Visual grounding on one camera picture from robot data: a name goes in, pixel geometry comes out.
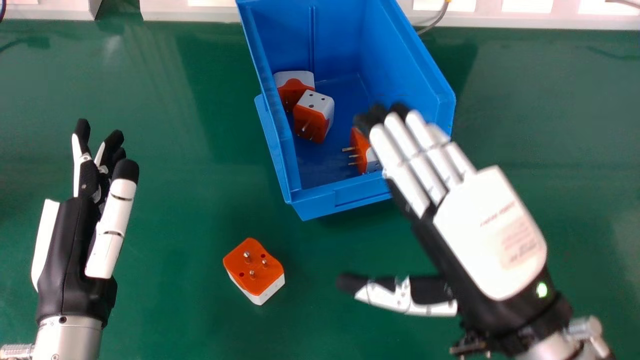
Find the blue plastic bin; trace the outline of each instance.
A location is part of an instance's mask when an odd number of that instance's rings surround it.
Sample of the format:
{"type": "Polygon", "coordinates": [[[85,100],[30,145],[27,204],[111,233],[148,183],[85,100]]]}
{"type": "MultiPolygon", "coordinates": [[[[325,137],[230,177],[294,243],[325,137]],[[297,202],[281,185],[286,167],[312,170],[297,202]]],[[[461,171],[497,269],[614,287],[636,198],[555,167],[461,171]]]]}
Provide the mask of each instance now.
{"type": "Polygon", "coordinates": [[[282,195],[302,220],[388,199],[379,172],[349,166],[353,116],[402,101],[451,133],[455,96],[396,0],[237,0],[262,87],[255,105],[282,195]],[[333,97],[323,144],[292,134],[273,74],[309,70],[333,97]]]}

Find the robotic hand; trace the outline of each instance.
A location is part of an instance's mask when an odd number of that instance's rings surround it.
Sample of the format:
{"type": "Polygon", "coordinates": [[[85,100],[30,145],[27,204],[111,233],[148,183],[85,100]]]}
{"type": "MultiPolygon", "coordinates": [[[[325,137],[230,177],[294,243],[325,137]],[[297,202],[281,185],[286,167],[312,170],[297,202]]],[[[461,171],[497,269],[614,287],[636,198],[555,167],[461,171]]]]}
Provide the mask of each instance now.
{"type": "Polygon", "coordinates": [[[95,161],[89,123],[71,137],[74,196],[45,200],[36,238],[31,280],[38,292],[35,344],[5,345],[0,359],[93,360],[115,305],[111,276],[124,240],[139,168],[128,160],[124,136],[113,131],[95,161]]]}
{"type": "Polygon", "coordinates": [[[419,112],[376,105],[354,120],[383,166],[391,194],[439,275],[368,279],[342,274],[356,300],[417,316],[462,318],[460,359],[613,360],[597,318],[572,308],[547,271],[547,244],[497,166],[477,171],[419,112]]]}

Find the black cable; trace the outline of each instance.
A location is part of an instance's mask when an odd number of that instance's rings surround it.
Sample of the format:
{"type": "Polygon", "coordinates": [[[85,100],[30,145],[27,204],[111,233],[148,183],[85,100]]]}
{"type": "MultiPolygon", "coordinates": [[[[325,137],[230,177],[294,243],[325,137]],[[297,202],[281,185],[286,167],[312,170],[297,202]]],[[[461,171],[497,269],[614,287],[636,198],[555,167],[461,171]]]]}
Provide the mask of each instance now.
{"type": "Polygon", "coordinates": [[[424,34],[427,31],[431,30],[434,26],[436,26],[444,17],[444,15],[447,13],[447,9],[449,8],[449,2],[451,0],[445,0],[444,4],[442,5],[442,9],[440,9],[440,14],[438,15],[438,17],[429,25],[425,26],[424,28],[418,30],[418,35],[420,34],[424,34]]]}
{"type": "Polygon", "coordinates": [[[604,0],[604,1],[606,3],[624,4],[627,6],[631,6],[632,8],[640,9],[640,3],[636,3],[635,1],[631,1],[631,0],[604,0]]]}
{"type": "Polygon", "coordinates": [[[4,15],[6,13],[6,2],[8,0],[0,0],[0,22],[4,19],[4,15]]]}

